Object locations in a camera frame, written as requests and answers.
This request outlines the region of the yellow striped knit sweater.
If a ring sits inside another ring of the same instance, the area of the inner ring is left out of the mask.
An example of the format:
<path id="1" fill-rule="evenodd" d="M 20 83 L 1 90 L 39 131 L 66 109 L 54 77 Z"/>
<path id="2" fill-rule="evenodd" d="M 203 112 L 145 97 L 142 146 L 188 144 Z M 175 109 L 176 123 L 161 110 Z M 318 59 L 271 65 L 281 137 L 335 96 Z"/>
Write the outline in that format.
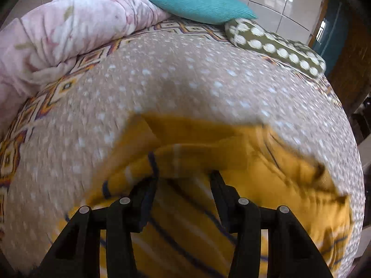
<path id="1" fill-rule="evenodd" d="M 269 127 L 134 116 L 41 277 L 335 277 L 353 223 Z"/>

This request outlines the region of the beige dotted quilted bedspread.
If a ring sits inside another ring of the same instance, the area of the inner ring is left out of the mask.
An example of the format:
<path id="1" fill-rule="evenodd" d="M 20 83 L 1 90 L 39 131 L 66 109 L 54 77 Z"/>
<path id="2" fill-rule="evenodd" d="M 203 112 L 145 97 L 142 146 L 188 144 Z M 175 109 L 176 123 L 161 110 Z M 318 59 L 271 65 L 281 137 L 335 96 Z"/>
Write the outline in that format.
<path id="1" fill-rule="evenodd" d="M 164 148 L 154 221 L 134 236 L 148 277 L 226 277 L 234 240 L 207 170 L 267 208 L 287 205 L 335 277 L 360 243 L 363 173 L 326 77 L 311 79 L 181 19 L 108 43 L 20 107 L 1 144 L 1 251 L 38 266 L 82 205 L 109 205 Z"/>

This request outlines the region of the brown wooden door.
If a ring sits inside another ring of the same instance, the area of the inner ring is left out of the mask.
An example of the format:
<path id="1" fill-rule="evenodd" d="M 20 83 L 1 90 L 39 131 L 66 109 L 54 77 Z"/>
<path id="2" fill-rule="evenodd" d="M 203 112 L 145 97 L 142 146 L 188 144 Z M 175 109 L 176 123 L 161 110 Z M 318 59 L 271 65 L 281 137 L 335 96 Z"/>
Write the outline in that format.
<path id="1" fill-rule="evenodd" d="M 357 14 L 351 16 L 345 45 L 328 79 L 347 115 L 370 93 L 370 29 Z"/>

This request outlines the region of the olive white-dotted bolster pillow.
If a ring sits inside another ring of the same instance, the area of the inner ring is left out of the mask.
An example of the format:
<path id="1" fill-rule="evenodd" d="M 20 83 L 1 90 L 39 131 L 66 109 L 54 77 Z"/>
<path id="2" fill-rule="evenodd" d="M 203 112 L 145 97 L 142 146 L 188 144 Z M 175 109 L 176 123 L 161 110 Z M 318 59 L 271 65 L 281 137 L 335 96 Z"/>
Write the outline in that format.
<path id="1" fill-rule="evenodd" d="M 326 71 L 324 59 L 307 45 L 268 32 L 252 20 L 232 19 L 225 23 L 224 30 L 236 47 L 273 58 L 311 79 L 319 78 Z"/>

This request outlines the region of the pink floral duvet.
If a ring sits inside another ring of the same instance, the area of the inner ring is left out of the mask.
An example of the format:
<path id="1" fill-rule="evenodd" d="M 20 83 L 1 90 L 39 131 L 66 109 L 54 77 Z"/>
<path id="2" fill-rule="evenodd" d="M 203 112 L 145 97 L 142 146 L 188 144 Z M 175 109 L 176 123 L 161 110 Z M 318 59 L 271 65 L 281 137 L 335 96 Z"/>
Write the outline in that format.
<path id="1" fill-rule="evenodd" d="M 78 55 L 169 18 L 149 0 L 53 0 L 1 30 L 1 134 L 25 100 Z"/>

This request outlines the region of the teal cushion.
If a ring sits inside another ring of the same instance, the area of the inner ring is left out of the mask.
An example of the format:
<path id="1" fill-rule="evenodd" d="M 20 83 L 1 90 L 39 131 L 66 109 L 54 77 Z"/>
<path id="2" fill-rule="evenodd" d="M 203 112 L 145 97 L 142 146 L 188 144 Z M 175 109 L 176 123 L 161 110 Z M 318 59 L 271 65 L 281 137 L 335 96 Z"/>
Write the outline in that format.
<path id="1" fill-rule="evenodd" d="M 256 19 L 240 0 L 149 0 L 164 11 L 200 23 L 222 25 L 231 19 Z"/>

